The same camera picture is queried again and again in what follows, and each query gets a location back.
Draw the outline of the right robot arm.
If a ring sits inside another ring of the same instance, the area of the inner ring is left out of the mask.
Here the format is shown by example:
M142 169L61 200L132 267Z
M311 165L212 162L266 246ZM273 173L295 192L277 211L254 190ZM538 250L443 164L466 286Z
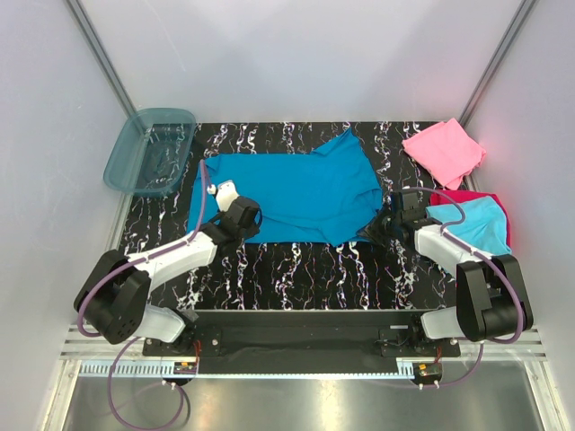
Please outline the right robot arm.
M420 200L421 192L445 198L455 206L459 218L440 222L429 215ZM511 254L484 251L450 231L466 220L461 204L444 190L414 187L394 191L390 203L358 231L359 237L374 244L401 242L456 280L456 305L423 313L419 327L408 333L409 348L416 355L431 354L441 339L512 344L534 326L518 260Z

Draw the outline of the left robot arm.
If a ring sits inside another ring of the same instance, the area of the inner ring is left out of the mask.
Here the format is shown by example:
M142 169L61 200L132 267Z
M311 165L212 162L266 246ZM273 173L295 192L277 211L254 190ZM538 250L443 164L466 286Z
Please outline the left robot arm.
M76 327L86 337L117 345L132 337L152 339L176 356L193 347L193 319L148 302L157 287L196 268L209 266L217 254L231 251L260 231L261 208L239 196L225 210L188 235L133 255L107 251L78 293Z

